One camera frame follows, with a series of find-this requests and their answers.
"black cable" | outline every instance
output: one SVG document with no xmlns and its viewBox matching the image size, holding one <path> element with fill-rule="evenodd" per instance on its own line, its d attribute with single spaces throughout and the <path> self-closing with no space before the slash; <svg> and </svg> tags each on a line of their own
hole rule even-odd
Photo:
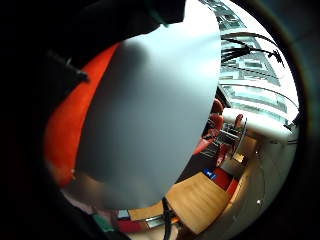
<svg viewBox="0 0 320 240">
<path fill-rule="evenodd" d="M 168 206 L 168 201 L 164 197 L 162 198 L 162 206 L 163 206 L 163 217 L 164 217 L 164 226 L 165 226 L 165 232 L 163 240 L 169 240 L 171 235 L 171 216 L 170 216 L 170 209 Z"/>
</svg>

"window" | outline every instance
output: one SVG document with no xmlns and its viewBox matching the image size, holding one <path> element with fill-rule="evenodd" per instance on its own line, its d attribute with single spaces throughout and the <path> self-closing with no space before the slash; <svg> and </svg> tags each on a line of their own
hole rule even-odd
<svg viewBox="0 0 320 240">
<path fill-rule="evenodd" d="M 262 64 L 257 62 L 245 62 L 244 65 L 250 68 L 262 68 Z"/>
<path fill-rule="evenodd" d="M 244 75 L 243 78 L 245 80 L 251 80 L 251 81 L 267 81 L 266 78 L 261 77 L 261 76 Z"/>
<path fill-rule="evenodd" d="M 267 71 L 267 67 L 264 63 L 262 63 L 260 60 L 257 59 L 244 59 L 240 62 L 241 68 L 249 68 L 249 69 L 258 69 L 258 70 L 264 70 Z"/>
<path fill-rule="evenodd" d="M 231 80 L 233 79 L 233 76 L 222 76 L 219 78 L 219 80 Z"/>
<path fill-rule="evenodd" d="M 218 23 L 222 23 L 223 22 L 221 17 L 217 17 L 217 20 L 218 20 Z"/>
<path fill-rule="evenodd" d="M 229 22 L 237 21 L 237 18 L 230 14 L 224 15 L 224 18 Z"/>
<path fill-rule="evenodd" d="M 216 10 L 216 11 L 224 11 L 224 10 L 227 10 L 227 8 L 225 6 L 222 6 L 220 4 L 216 4 L 215 6 L 213 6 L 213 8 Z"/>
<path fill-rule="evenodd" d="M 229 25 L 231 26 L 231 27 L 240 27 L 240 23 L 238 23 L 238 22 L 231 22 L 231 23 L 229 23 Z"/>
</svg>

